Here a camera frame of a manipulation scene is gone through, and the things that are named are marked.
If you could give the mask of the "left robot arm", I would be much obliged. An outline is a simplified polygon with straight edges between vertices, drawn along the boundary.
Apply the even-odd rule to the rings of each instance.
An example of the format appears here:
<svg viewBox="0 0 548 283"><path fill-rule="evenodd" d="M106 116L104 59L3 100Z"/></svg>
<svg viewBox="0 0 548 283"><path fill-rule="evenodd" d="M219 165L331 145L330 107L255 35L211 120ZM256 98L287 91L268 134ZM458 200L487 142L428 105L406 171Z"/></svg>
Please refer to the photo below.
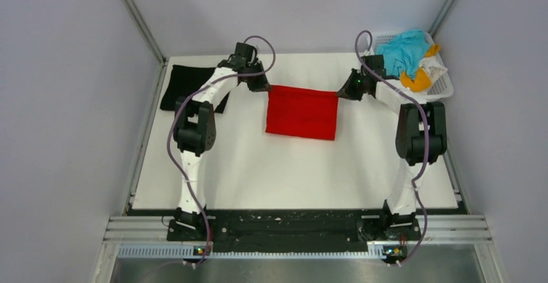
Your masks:
<svg viewBox="0 0 548 283"><path fill-rule="evenodd" d="M251 92L270 91L266 72L257 48L238 42L199 89L176 102L170 132L180 157L170 159L182 174L182 190L174 223L192 240L211 239L206 201L199 189L204 178L200 174L202 161L216 140L215 109L241 83L247 83Z"/></svg>

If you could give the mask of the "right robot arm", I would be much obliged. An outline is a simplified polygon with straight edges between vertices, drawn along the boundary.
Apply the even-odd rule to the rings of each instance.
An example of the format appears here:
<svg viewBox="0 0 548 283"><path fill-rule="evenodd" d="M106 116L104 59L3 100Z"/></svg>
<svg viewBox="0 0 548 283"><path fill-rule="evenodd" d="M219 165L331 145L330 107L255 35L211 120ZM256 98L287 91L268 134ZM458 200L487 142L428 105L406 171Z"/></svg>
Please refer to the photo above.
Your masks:
<svg viewBox="0 0 548 283"><path fill-rule="evenodd" d="M419 195L423 176L447 150L445 106L398 88L394 79L386 75L381 55L359 56L358 60L360 68L351 70L336 95L350 101L361 101L368 95L395 112L395 149L400 158L394 186L384 200L377 226L363 231L370 238L410 238L420 232L417 210L425 210Z"/></svg>

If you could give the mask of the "red t shirt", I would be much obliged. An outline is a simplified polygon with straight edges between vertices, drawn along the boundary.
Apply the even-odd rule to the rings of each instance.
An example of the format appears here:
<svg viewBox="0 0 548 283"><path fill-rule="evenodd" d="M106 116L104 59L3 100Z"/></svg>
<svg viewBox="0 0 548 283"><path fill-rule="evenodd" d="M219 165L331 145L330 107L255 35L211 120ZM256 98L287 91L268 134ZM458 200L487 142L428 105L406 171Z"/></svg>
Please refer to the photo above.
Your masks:
<svg viewBox="0 0 548 283"><path fill-rule="evenodd" d="M338 104L334 92L274 85L268 93L266 132L334 141Z"/></svg>

